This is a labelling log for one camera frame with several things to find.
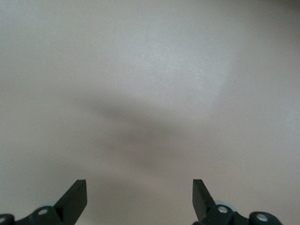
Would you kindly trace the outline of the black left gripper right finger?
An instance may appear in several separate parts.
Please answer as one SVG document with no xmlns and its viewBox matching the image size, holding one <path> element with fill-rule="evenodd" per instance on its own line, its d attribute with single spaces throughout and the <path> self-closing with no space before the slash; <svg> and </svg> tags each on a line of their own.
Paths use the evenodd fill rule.
<svg viewBox="0 0 300 225">
<path fill-rule="evenodd" d="M 193 180 L 192 203 L 197 216 L 195 225 L 280 225 L 274 215 L 255 211 L 246 218 L 224 204 L 215 203 L 203 180 Z"/>
</svg>

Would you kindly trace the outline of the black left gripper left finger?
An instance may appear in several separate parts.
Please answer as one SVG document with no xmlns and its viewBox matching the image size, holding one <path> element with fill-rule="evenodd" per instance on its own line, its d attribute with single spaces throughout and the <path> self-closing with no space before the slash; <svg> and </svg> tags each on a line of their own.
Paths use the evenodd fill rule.
<svg viewBox="0 0 300 225">
<path fill-rule="evenodd" d="M 2 225 L 74 225 L 86 205 L 86 180 L 77 180 L 53 206 L 40 207 L 20 220 L 15 220 L 12 214 L 1 214 L 0 223 Z"/>
</svg>

